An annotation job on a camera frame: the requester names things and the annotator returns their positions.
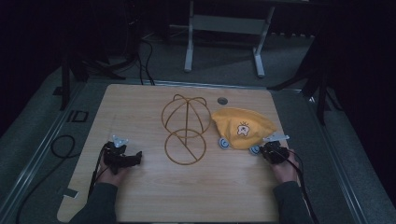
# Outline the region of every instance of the gray sleeve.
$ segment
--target gray sleeve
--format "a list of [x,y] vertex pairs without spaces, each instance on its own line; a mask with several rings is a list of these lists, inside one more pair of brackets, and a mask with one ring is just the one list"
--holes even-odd
[[111,184],[99,183],[93,188],[85,206],[70,220],[70,224],[117,223],[115,202],[118,188]]
[[274,188],[280,224],[313,223],[297,182],[285,182]]

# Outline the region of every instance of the black wire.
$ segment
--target black wire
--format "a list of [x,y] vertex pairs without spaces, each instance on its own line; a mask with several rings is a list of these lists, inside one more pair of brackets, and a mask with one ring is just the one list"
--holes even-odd
[[140,83],[142,84],[142,85],[144,85],[143,84],[143,77],[142,77],[142,60],[140,59],[140,55],[139,54],[137,54],[137,61],[139,62],[139,64],[140,64],[140,66],[139,66],[139,77],[140,77]]
[[[70,138],[71,140],[72,140],[72,146],[70,147],[70,149],[69,149],[69,151],[67,152],[67,154],[65,155],[65,156],[63,156],[63,155],[59,155],[58,153],[56,153],[55,152],[55,150],[54,150],[54,144],[59,140],[59,139],[61,139],[61,138],[64,138],[64,137],[68,137],[68,138]],[[50,171],[49,171],[49,173],[47,173],[34,187],[33,187],[33,189],[26,195],[26,197],[23,199],[23,201],[21,202],[21,205],[20,205],[20,207],[19,207],[19,209],[18,209],[18,213],[17,213],[17,216],[16,216],[16,220],[15,220],[15,222],[17,223],[17,224],[19,224],[20,223],[20,218],[21,218],[21,211],[22,211],[22,209],[23,209],[23,207],[24,207],[24,205],[26,204],[26,202],[27,202],[27,200],[30,198],[30,196],[32,196],[32,194],[35,192],[35,190],[55,171],[55,170],[57,170],[63,163],[64,163],[64,161],[66,161],[67,159],[71,159],[71,158],[75,158],[75,157],[77,157],[77,156],[79,156],[79,154],[80,153],[77,153],[77,154],[75,154],[75,155],[70,155],[72,152],[73,152],[73,150],[74,150],[74,148],[75,148],[75,145],[76,145],[76,140],[75,140],[75,138],[73,137],[73,136],[71,136],[71,135],[69,135],[69,134],[64,134],[64,135],[60,135],[60,136],[58,136],[58,137],[56,137],[55,139],[53,139],[52,140],[52,143],[50,144],[50,149],[51,149],[51,152],[53,153],[53,155],[55,156],[55,157],[58,157],[58,158],[61,158],[62,160],[56,165],[56,166],[54,166]]]
[[300,167],[301,167],[300,170],[301,170],[301,172],[304,174],[304,164],[303,164],[303,160],[300,158],[300,156],[299,156],[297,153],[291,151],[290,149],[288,149],[288,152],[293,153],[294,156],[297,157],[297,160],[298,160],[298,162],[300,163]]
[[149,82],[151,83],[152,86],[155,86],[154,79],[152,79],[151,75],[149,74],[149,59],[151,58],[151,54],[152,54],[152,45],[144,39],[142,39],[142,42],[149,45],[150,48],[148,59],[146,60],[145,69],[146,69],[146,74],[148,75]]
[[344,111],[343,108],[342,108],[339,104],[337,104],[337,103],[335,102],[335,100],[332,98],[332,96],[330,95],[330,93],[329,93],[327,90],[326,90],[326,94],[327,94],[327,96],[329,97],[330,101],[332,102],[332,105],[334,106],[334,108],[335,108],[336,110]]
[[315,212],[314,212],[314,209],[313,209],[313,207],[312,207],[312,204],[311,204],[311,202],[309,201],[309,198],[308,198],[308,193],[306,192],[305,182],[304,182],[304,177],[303,177],[302,171],[301,171],[296,165],[294,165],[294,163],[291,162],[289,159],[287,159],[286,161],[287,161],[288,163],[290,163],[290,165],[291,165],[292,167],[294,167],[294,169],[296,170],[297,175],[298,175],[298,177],[300,178],[301,190],[303,191],[303,195],[304,195],[304,198],[305,198],[305,201],[306,201],[306,205],[308,206],[309,214],[311,215],[311,217],[312,217],[314,223],[318,224],[319,222],[318,222],[317,215],[316,215]]
[[109,166],[107,166],[106,168],[105,168],[105,170],[103,170],[97,177],[96,177],[96,179],[95,179],[95,182],[99,179],[99,177],[108,169],[108,167]]
[[[86,70],[90,76],[98,76],[98,75],[103,74],[101,71],[99,71],[97,68],[91,66],[90,64],[85,63],[84,61],[82,61],[82,63],[84,63]],[[136,64],[136,59],[127,58],[126,61],[124,61],[122,63],[115,63],[115,64],[111,64],[111,65],[104,65],[100,62],[99,62],[99,64],[101,64],[101,66],[103,66],[104,68],[106,68],[118,75],[118,74],[134,67],[134,65]]]
[[90,189],[89,189],[89,191],[88,191],[88,198],[90,198],[90,196],[91,196],[91,193],[92,193],[92,191],[93,191],[93,187],[94,187],[95,182],[96,182],[96,180],[97,180],[97,177],[99,177],[99,176],[103,173],[103,172],[102,172],[101,174],[99,174],[99,176],[97,176],[98,168],[99,168],[100,160],[102,159],[103,152],[104,152],[104,149],[102,148],[102,149],[100,150],[100,153],[99,153],[99,156],[98,156],[98,161],[96,162],[95,170],[94,170],[93,173],[92,173]]

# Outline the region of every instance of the black cable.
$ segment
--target black cable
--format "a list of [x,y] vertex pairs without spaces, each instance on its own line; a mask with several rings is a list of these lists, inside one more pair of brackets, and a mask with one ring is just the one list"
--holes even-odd
[[148,75],[148,79],[149,82],[151,83],[151,86],[155,86],[154,79],[152,79],[151,75],[149,74],[149,59],[151,58],[151,54],[152,54],[152,45],[144,39],[142,39],[142,42],[149,45],[150,48],[148,59],[146,60],[145,70],[146,70],[146,74]]
[[[58,153],[56,153],[56,152],[55,152],[55,149],[54,149],[54,147],[53,147],[54,144],[55,144],[59,139],[64,138],[64,137],[70,138],[70,139],[72,140],[72,146],[70,147],[69,151],[67,152],[67,154],[66,154],[65,156],[59,155]],[[30,198],[30,196],[32,196],[32,194],[35,192],[35,190],[36,190],[36,189],[37,189],[37,188],[38,188],[38,187],[50,176],[50,175],[52,175],[52,173],[53,173],[55,170],[57,170],[57,169],[64,163],[64,161],[66,161],[67,159],[75,158],[75,157],[77,157],[77,156],[80,155],[80,153],[77,153],[77,154],[74,154],[74,155],[70,155],[70,154],[73,152],[73,150],[74,150],[74,148],[75,148],[75,145],[76,145],[76,140],[75,140],[75,138],[74,138],[73,136],[69,135],[69,134],[60,135],[60,136],[58,136],[58,137],[56,137],[55,139],[52,140],[52,143],[50,144],[51,152],[53,153],[53,155],[54,155],[55,157],[61,158],[62,160],[61,160],[56,166],[54,166],[54,167],[49,171],[49,173],[47,173],[47,174],[46,174],[46,175],[45,175],[45,176],[33,187],[33,189],[26,195],[26,197],[23,199],[23,201],[21,202],[21,205],[20,205],[20,207],[19,207],[19,209],[18,209],[18,213],[17,213],[16,220],[15,220],[15,222],[16,222],[17,224],[20,223],[21,211],[22,211],[24,205],[26,204],[26,202],[27,202],[27,200]]]
[[95,170],[94,170],[93,173],[92,173],[90,189],[89,189],[89,191],[88,191],[88,198],[90,198],[90,196],[91,196],[91,193],[92,193],[92,191],[93,191],[93,187],[94,187],[94,185],[95,185],[95,182],[96,182],[97,178],[104,172],[104,171],[103,171],[101,174],[99,174],[99,176],[97,176],[98,168],[99,168],[100,160],[102,159],[103,152],[104,152],[104,149],[102,148],[102,149],[100,150],[100,153],[99,153],[98,161],[96,162]]
[[[129,20],[131,20],[131,18],[130,18],[131,12],[129,10],[127,10],[128,6],[126,6],[126,5],[127,5],[127,2],[124,2],[124,5],[123,5],[123,13],[124,13],[123,18],[125,19],[126,37],[125,37],[125,44],[124,44],[122,53],[120,54],[121,56],[125,57],[125,61],[121,62],[121,63],[111,64],[111,65],[103,65],[102,63],[99,63],[102,67],[104,67],[106,70],[109,70],[111,72],[114,72],[114,71],[116,71],[118,69],[126,67],[124,70],[120,71],[120,72],[123,72],[123,71],[133,67],[131,64],[135,61],[135,58],[133,57],[133,55],[131,55],[131,52],[127,52],[127,51],[130,48],[129,39],[137,34],[139,28],[136,28],[133,34],[130,34],[130,29],[131,29],[130,25],[131,25],[131,23],[129,23]],[[92,0],[90,0],[90,7],[91,7],[91,11],[93,13],[93,17],[95,19],[95,23],[96,23],[96,26],[98,28],[98,31],[100,33],[102,33],[102,28],[103,27],[101,27],[101,25],[98,22],[97,12],[96,12],[96,9],[95,9],[95,6],[94,6],[94,3],[92,2]],[[131,22],[136,22],[137,24],[140,24],[140,22],[137,22],[137,21],[139,21],[139,19],[135,19],[134,21],[131,21]],[[88,69],[89,67],[94,69],[94,71],[91,71],[91,73],[89,75],[103,74],[103,71],[101,71],[97,67],[92,66],[91,64],[84,63],[84,65],[85,65],[86,69]]]
[[139,62],[140,66],[139,66],[139,77],[140,77],[140,84],[144,85],[143,83],[143,77],[142,77],[142,60],[140,59],[140,55],[137,54],[137,61]]
[[95,179],[95,182],[99,179],[99,177],[108,169],[108,167],[109,166],[107,166],[106,168],[105,168],[105,170],[103,170],[97,177],[96,177],[96,179]]
[[343,108],[335,102],[335,100],[332,98],[332,96],[330,95],[330,93],[327,90],[326,90],[326,93],[327,93],[327,96],[329,97],[330,101],[332,102],[332,105],[334,106],[334,108],[339,111],[344,111]]
[[291,151],[290,149],[288,149],[288,152],[293,153],[293,155],[295,157],[297,157],[297,160],[298,160],[298,162],[300,163],[300,166],[301,166],[300,170],[301,170],[302,173],[304,173],[304,164],[303,164],[303,160],[300,158],[300,156],[297,153]]
[[[85,63],[84,61],[82,61],[82,63],[85,65],[87,72],[89,73],[90,76],[98,76],[98,75],[103,74],[100,70],[91,66],[90,64]],[[116,75],[119,75],[120,73],[134,67],[134,65],[136,64],[136,58],[127,58],[126,61],[124,61],[124,62],[115,63],[115,64],[111,64],[111,65],[105,65],[100,62],[98,62],[98,63],[101,64],[101,66],[103,66],[105,69],[108,69],[111,72],[114,72]]]

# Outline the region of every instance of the gray floor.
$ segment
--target gray floor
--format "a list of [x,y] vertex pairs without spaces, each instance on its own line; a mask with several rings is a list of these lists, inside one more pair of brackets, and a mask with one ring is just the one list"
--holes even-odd
[[[157,85],[177,82],[192,86],[254,89],[264,89],[292,77],[312,42],[312,39],[304,37],[287,39],[269,36],[262,53],[266,77],[258,78],[249,44],[230,45],[218,40],[213,42],[207,41],[207,38],[197,38],[192,71],[187,74],[183,71],[186,52],[184,33],[174,33],[167,44],[155,35],[148,35],[145,39],[153,46],[148,68]],[[149,56],[149,45],[142,44],[140,54],[145,62]],[[137,65],[117,73],[127,77],[127,80],[118,83],[139,84]],[[61,85],[60,74],[59,69],[47,78],[0,139],[0,150],[2,155],[6,155],[0,158],[2,205],[18,204],[23,193],[29,192],[61,160],[49,150],[49,142],[54,136],[75,136],[76,148],[72,154],[81,151],[106,86],[116,83],[103,76],[92,76],[87,83],[73,82],[73,101],[65,111],[59,111],[61,98],[53,96],[52,92]],[[304,80],[287,90],[274,91],[273,96],[283,129],[291,136],[289,146],[304,161],[308,194],[319,222],[396,223],[395,208],[382,189],[346,115],[329,104],[330,109],[325,112],[326,126],[319,125],[315,117],[315,102],[304,98],[297,91],[303,85]],[[72,110],[89,112],[87,122],[67,122]],[[65,155],[70,142],[62,141],[55,148]],[[42,153],[43,162],[33,172],[27,172],[28,177],[26,173],[19,176],[24,172],[23,168],[30,164],[31,158],[38,157],[37,149]],[[60,223],[56,213],[77,161],[78,158],[66,160],[40,185],[23,207],[21,223]],[[31,183],[25,185],[28,188],[20,188],[21,192],[11,191],[15,186],[21,186],[18,180]],[[9,202],[9,195],[17,195],[12,198],[14,203]],[[15,222],[15,208],[1,207],[0,214],[7,215],[7,218],[3,218],[4,223]]]

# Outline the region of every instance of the yellow hat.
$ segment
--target yellow hat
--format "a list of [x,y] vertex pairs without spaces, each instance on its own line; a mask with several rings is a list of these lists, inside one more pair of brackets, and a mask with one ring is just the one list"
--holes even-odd
[[248,149],[276,131],[275,124],[255,111],[241,108],[222,108],[212,114],[219,134],[234,149]]

